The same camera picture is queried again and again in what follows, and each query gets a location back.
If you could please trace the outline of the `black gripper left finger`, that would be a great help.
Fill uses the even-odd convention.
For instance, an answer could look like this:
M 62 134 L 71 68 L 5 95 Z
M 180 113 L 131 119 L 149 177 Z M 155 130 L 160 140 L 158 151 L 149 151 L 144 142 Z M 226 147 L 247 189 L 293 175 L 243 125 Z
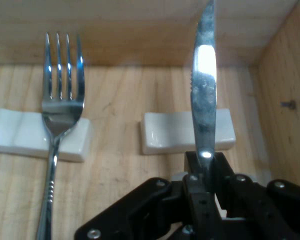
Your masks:
M 195 152 L 185 153 L 182 180 L 153 177 L 79 227 L 76 240 L 156 240 L 173 223 L 191 227 L 189 239 L 221 240 L 223 224 L 207 191 Z

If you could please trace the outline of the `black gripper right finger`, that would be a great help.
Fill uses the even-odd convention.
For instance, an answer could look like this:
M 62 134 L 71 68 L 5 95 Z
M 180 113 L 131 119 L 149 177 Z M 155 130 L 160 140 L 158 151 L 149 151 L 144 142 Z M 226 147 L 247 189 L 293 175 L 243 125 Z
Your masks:
M 269 240 L 300 240 L 300 186 L 275 179 L 266 186 L 234 173 L 225 155 L 214 157 L 214 190 L 228 218 L 244 218 Z

